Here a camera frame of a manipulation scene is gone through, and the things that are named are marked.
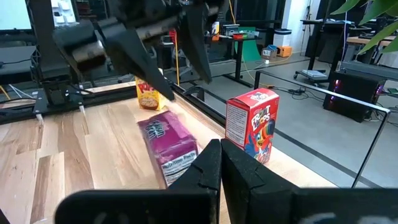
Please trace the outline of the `black aluminium rig frame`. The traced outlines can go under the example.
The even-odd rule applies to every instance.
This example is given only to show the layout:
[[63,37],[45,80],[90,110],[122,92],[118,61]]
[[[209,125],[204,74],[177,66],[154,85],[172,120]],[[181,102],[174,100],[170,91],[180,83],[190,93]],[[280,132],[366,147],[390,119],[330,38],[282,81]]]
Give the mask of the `black aluminium rig frame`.
[[[128,100],[137,97],[136,87],[117,87],[113,90],[94,92],[93,90],[79,90],[75,86],[62,85],[63,90],[56,90],[50,93],[47,89],[40,90],[37,98],[32,103],[21,106],[0,109],[0,125],[23,121],[27,119],[41,119],[46,115],[66,113],[77,110],[81,107],[91,107],[113,103],[116,101]],[[200,110],[206,116],[221,126],[226,124],[225,115],[207,105],[196,97],[197,94],[183,95],[185,89],[170,82],[169,86],[175,92],[175,96],[182,97],[188,104]],[[212,92],[205,89],[205,93],[212,95]]]

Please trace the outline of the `purple Raisin Bran cereal box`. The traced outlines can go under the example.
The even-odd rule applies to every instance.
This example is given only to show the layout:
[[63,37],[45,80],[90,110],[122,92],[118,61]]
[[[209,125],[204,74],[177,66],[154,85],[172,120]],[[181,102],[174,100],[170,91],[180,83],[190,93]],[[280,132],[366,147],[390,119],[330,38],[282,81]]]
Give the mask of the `purple Raisin Bran cereal box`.
[[166,111],[137,123],[166,187],[172,185],[198,156],[197,140],[180,122]]

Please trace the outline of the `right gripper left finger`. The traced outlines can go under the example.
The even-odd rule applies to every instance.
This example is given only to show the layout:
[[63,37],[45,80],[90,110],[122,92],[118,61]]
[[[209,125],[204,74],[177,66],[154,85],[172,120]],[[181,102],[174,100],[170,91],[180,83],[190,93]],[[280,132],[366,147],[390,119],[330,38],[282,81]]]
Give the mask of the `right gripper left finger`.
[[221,143],[212,139],[191,163],[190,167],[169,189],[219,190],[221,185]]

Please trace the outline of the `small cardboard box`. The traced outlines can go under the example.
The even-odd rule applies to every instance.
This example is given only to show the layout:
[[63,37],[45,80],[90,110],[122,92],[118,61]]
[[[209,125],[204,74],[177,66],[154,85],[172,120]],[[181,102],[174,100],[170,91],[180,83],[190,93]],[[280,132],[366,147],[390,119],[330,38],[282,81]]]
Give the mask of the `small cardboard box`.
[[277,47],[275,45],[268,45],[261,50],[261,57],[263,59],[272,60],[277,56]]

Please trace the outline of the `yellow Pops cereal box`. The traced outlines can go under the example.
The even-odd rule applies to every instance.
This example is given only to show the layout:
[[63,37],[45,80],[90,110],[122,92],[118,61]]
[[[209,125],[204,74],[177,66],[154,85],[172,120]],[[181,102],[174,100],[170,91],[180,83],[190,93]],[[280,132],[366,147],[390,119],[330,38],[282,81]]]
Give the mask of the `yellow Pops cereal box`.
[[166,98],[146,81],[135,76],[135,83],[140,108],[160,111],[165,106]]

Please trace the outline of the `white bin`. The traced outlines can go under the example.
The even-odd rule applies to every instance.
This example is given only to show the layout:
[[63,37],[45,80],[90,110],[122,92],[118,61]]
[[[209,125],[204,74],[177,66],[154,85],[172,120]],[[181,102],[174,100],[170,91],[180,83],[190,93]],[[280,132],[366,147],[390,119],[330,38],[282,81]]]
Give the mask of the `white bin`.
[[290,29],[275,29],[273,44],[276,46],[283,46],[283,47],[290,46],[291,34],[292,31]]

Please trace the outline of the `grey desk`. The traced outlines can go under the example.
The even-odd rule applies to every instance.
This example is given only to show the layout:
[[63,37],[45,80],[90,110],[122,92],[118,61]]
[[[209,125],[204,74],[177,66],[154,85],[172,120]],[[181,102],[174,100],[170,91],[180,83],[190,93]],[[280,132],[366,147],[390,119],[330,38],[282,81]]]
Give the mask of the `grey desk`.
[[29,72],[35,51],[36,46],[0,48],[0,76]]

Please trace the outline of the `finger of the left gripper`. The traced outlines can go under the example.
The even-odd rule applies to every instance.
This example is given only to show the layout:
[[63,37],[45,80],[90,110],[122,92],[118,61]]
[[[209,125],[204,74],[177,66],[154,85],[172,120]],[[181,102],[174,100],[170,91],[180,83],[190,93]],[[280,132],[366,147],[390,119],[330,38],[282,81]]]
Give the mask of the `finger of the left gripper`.
[[179,16],[180,46],[199,77],[212,81],[205,46],[204,26],[209,8],[204,2],[185,6]]
[[127,29],[116,18],[98,22],[98,32],[103,38],[106,55],[119,73],[131,73],[146,81],[168,100],[175,99],[167,80],[147,50],[134,28]]

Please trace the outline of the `orange box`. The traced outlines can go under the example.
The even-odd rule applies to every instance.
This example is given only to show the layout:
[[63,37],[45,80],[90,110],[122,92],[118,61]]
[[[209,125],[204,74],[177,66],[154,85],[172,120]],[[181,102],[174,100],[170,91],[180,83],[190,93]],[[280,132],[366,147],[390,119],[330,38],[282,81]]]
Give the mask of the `orange box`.
[[292,47],[291,46],[278,46],[277,47],[277,56],[278,57],[290,57],[292,55]]

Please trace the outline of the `green board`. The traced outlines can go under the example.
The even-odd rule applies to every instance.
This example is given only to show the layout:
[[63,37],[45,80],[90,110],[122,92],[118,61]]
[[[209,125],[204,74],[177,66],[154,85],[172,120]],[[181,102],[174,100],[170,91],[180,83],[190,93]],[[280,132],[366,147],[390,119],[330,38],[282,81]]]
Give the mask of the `green board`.
[[[251,31],[256,31],[255,27],[239,27],[238,31],[248,31],[249,33]],[[234,49],[235,53],[237,53],[238,50],[238,43],[235,42],[234,44]],[[245,62],[252,62],[256,60],[260,60],[261,56],[259,54],[259,51],[257,49],[257,43],[256,40],[245,40],[243,42],[243,60]]]

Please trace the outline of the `black computer tower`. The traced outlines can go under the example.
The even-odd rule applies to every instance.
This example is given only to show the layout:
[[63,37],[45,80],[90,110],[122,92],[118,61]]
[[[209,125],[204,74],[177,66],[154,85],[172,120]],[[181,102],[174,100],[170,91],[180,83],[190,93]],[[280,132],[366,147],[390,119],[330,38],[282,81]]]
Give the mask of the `black computer tower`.
[[[386,79],[370,75],[352,75],[333,72],[328,91],[339,93],[366,103],[376,104],[382,93]],[[352,101],[326,95],[323,108],[362,123],[369,119],[372,109]]]

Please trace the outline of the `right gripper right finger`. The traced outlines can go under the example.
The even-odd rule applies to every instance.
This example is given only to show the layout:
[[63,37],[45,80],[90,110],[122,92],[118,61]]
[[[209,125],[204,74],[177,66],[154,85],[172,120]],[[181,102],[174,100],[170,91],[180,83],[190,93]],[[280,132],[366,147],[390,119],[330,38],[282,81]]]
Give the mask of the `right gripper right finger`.
[[231,224],[290,224],[296,185],[227,139],[221,140],[222,183]]

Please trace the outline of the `red Froot Loops cereal box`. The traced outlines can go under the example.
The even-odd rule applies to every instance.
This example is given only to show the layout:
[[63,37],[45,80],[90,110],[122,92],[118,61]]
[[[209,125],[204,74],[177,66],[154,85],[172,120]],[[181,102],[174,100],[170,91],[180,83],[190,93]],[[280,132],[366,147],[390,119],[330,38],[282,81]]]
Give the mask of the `red Froot Loops cereal box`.
[[226,102],[225,138],[261,164],[271,156],[280,97],[258,88]]

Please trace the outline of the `white panel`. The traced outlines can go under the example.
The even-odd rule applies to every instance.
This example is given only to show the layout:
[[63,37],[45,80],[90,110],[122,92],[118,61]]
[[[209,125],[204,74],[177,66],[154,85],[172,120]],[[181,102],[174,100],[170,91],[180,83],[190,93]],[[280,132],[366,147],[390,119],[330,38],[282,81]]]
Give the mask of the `white panel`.
[[51,0],[55,27],[73,26],[78,23],[72,0]]

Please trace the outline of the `black standing desk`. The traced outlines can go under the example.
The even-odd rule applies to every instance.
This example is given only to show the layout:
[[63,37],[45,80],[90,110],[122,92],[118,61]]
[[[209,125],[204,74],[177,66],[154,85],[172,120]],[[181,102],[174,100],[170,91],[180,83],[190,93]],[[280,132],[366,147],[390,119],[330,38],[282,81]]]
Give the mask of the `black standing desk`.
[[221,74],[236,83],[252,88],[253,85],[243,80],[241,66],[243,62],[243,43],[259,39],[259,35],[252,30],[239,30],[239,24],[220,24],[214,22],[210,34],[205,35],[205,43],[211,44],[237,44],[234,75],[231,73]]
[[[307,78],[311,84],[317,86],[321,83],[327,83],[333,77],[337,69],[338,62],[344,53],[343,45],[348,36],[349,29],[355,27],[354,22],[333,21],[330,19],[321,20],[302,20],[303,25],[313,25],[312,34],[309,37],[307,45],[308,57],[310,61],[306,70],[297,70],[293,75],[294,80],[299,75]],[[322,56],[322,53],[331,58],[329,62],[330,69],[315,69],[315,60]]]

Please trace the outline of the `computer monitor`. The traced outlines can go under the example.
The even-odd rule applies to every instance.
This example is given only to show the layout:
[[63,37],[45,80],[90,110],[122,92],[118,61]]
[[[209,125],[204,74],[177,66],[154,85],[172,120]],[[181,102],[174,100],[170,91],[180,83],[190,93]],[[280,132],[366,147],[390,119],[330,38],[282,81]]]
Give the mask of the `computer monitor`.
[[0,30],[31,30],[25,0],[0,0]]

